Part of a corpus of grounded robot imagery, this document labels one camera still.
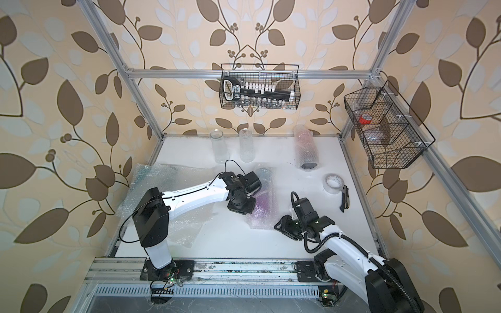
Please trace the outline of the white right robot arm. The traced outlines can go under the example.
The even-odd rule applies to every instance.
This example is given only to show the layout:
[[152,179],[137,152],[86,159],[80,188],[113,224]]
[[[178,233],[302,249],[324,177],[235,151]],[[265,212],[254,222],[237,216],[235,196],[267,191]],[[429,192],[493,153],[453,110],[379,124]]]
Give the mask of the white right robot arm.
[[319,216],[307,198],[290,194],[295,216],[285,215],[274,226],[302,241],[314,255],[316,278],[335,280],[365,301],[371,312],[424,312],[424,304],[405,266],[383,258],[347,236],[327,216]]

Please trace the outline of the clear ribbed glass vase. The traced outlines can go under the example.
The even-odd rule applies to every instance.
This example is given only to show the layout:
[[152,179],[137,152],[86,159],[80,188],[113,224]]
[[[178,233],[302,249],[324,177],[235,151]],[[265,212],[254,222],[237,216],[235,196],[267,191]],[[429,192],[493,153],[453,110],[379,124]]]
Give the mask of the clear ribbed glass vase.
[[211,144],[215,162],[224,164],[229,158],[228,147],[224,139],[224,133],[220,129],[215,129],[210,132]]

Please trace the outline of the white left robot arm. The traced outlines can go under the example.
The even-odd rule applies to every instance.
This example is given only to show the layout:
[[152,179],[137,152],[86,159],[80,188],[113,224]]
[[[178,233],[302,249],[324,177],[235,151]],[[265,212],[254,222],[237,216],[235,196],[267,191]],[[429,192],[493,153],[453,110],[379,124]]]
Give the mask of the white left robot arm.
[[225,204],[233,213],[250,215],[256,207],[256,194],[261,188],[262,183],[255,172],[222,172],[208,182],[181,190],[151,188],[122,224],[116,256],[143,256],[155,269],[171,267],[174,257],[169,237],[174,233],[177,219],[214,203]]

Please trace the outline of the bubble purple vase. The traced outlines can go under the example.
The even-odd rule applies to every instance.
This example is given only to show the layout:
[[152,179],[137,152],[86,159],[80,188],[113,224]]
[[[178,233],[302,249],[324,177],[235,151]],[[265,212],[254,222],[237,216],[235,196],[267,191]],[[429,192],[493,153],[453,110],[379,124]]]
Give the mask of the bubble purple vase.
[[258,168],[254,171],[262,187],[255,195],[254,211],[245,218],[253,230],[273,230],[278,221],[279,208],[275,192],[274,173],[271,168]]

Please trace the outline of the bubble clear vase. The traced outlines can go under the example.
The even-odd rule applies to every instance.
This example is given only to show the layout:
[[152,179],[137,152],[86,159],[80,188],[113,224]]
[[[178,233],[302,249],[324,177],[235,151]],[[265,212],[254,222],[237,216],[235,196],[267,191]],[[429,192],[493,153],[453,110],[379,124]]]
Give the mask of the bubble clear vase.
[[239,131],[240,139],[240,157],[244,162],[253,162],[255,159],[255,150],[253,142],[253,133],[248,128]]

